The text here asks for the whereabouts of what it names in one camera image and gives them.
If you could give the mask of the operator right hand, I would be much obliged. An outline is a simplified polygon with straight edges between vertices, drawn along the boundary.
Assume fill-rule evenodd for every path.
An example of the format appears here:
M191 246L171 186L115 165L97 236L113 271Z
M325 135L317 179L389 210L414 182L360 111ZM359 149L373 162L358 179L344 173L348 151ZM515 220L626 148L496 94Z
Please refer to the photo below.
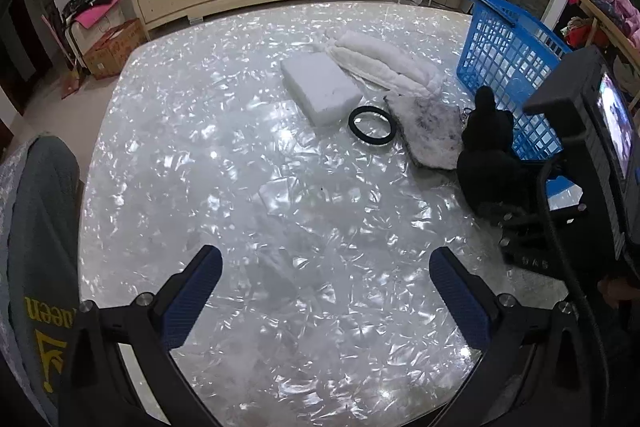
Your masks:
M618 309L622 303L638 303L640 300L640 289L624 280L603 280L598 283L598 288L612 309Z

